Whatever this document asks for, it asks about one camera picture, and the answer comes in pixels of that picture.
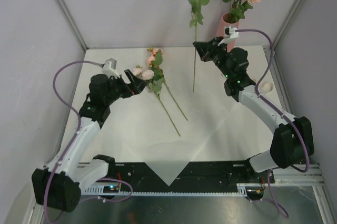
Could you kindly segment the white wrapping paper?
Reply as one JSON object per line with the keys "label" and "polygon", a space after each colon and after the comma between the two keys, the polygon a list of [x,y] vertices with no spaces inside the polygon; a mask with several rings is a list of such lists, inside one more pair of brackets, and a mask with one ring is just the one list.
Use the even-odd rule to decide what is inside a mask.
{"label": "white wrapping paper", "polygon": [[199,73],[196,92],[186,74],[167,81],[171,90],[159,98],[144,91],[113,104],[82,162],[96,154],[119,162],[142,161],[171,184],[192,160],[231,160],[224,130],[233,103],[224,93],[222,75]]}

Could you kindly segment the cream printed ribbon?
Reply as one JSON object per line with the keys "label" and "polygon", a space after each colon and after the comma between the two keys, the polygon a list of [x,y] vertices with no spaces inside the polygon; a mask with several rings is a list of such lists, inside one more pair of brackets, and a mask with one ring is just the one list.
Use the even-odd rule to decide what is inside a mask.
{"label": "cream printed ribbon", "polygon": [[272,82],[264,81],[259,84],[259,92],[263,94],[267,94],[272,92],[274,89],[274,85]]}

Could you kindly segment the pink flower bouquet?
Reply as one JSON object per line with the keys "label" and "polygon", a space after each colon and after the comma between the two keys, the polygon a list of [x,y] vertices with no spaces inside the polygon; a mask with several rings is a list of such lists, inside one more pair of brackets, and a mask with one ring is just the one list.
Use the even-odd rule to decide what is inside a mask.
{"label": "pink flower bouquet", "polygon": [[157,99],[161,101],[160,94],[163,86],[167,89],[170,97],[174,101],[175,105],[177,106],[178,110],[183,115],[184,119],[188,121],[187,116],[181,109],[180,105],[178,104],[176,98],[173,96],[170,87],[166,81],[165,75],[163,70],[161,69],[161,64],[163,63],[164,53],[161,48],[153,48],[149,47],[147,51],[150,53],[149,57],[146,60],[146,66],[150,71],[153,72],[153,77],[148,81],[148,87],[150,91],[152,91]]}

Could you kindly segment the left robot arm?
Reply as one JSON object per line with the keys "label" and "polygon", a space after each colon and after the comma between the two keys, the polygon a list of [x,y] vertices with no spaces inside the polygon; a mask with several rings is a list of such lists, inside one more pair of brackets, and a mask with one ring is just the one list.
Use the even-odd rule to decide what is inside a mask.
{"label": "left robot arm", "polygon": [[97,74],[91,77],[89,93],[77,112],[78,126],[67,145],[41,169],[32,174],[36,202],[44,208],[72,212],[82,193],[96,181],[106,182],[116,177],[114,158],[97,155],[84,168],[78,164],[91,142],[102,129],[110,114],[110,106],[120,98],[142,93],[147,82],[124,71],[129,83],[121,76]]}

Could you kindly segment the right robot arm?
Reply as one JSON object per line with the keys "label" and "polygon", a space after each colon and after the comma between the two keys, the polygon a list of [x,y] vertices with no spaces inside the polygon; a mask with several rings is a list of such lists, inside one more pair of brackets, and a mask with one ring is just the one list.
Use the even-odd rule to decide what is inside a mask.
{"label": "right robot arm", "polygon": [[208,42],[194,42],[201,61],[212,61],[226,77],[224,89],[227,96],[250,109],[273,133],[268,151],[248,159],[243,177],[256,182],[262,172],[274,168],[288,168],[300,161],[310,164],[314,154],[311,122],[306,117],[297,118],[278,108],[264,94],[247,73],[248,52],[242,48],[227,50],[225,39],[216,37]]}

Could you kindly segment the pink tall vase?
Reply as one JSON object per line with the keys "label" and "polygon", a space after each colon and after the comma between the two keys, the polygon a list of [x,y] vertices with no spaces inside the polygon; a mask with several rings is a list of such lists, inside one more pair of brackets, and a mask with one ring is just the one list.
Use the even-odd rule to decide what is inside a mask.
{"label": "pink tall vase", "polygon": [[230,52],[235,45],[235,40],[238,34],[235,31],[238,29],[239,20],[232,20],[230,13],[224,14],[218,26],[218,35],[225,38],[227,51]]}

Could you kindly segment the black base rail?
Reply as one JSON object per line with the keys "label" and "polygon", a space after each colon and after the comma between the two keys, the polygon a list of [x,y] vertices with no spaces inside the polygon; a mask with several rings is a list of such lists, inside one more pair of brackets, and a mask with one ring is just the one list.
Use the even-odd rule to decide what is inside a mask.
{"label": "black base rail", "polygon": [[226,193],[238,192],[238,184],[263,185],[274,182],[267,171],[255,173],[246,161],[190,162],[168,185],[146,163],[116,163],[108,178],[129,183],[134,193]]}

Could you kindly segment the right aluminium frame post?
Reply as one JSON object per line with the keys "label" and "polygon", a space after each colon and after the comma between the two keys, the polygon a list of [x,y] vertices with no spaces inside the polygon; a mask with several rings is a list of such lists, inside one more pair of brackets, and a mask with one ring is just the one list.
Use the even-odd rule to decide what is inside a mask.
{"label": "right aluminium frame post", "polygon": [[286,14],[286,17],[284,21],[281,24],[280,29],[278,30],[276,37],[273,41],[273,49],[275,50],[278,43],[284,36],[287,29],[290,27],[291,23],[293,22],[293,19],[295,18],[296,14],[298,13],[300,7],[302,6],[304,0],[294,0],[288,13]]}

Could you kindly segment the aluminium frame post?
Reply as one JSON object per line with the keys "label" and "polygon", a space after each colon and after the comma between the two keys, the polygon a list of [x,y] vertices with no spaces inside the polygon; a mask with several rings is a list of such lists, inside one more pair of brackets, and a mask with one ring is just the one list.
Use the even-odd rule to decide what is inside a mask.
{"label": "aluminium frame post", "polygon": [[54,0],[57,7],[59,8],[61,14],[63,15],[67,25],[69,26],[71,32],[73,33],[76,41],[78,42],[79,46],[81,47],[81,49],[86,52],[86,50],[88,49],[84,38],[82,36],[82,34],[80,33],[80,30],[77,26],[77,24],[75,23],[75,20],[73,18],[73,16],[71,15],[68,6],[66,5],[64,0]]}
{"label": "aluminium frame post", "polygon": [[286,14],[286,17],[284,21],[281,24],[280,29],[278,30],[276,37],[273,41],[273,49],[275,50],[278,43],[284,36],[287,29],[290,27],[291,23],[293,22],[293,19],[295,18],[296,14],[298,13],[300,7],[302,6],[304,0],[294,0],[288,13]]}

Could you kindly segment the left aluminium frame post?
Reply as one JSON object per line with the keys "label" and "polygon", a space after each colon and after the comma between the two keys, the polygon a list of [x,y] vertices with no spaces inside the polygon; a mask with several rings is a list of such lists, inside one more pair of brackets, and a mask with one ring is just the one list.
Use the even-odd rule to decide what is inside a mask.
{"label": "left aluminium frame post", "polygon": [[78,42],[79,46],[81,47],[81,49],[86,52],[86,50],[88,49],[84,38],[82,36],[82,34],[80,33],[80,30],[77,26],[77,24],[75,23],[75,20],[73,18],[73,16],[71,15],[68,6],[66,5],[64,0],[54,0],[57,7],[59,8],[61,14],[63,15],[67,25],[69,26],[71,32],[73,33],[76,41]]}

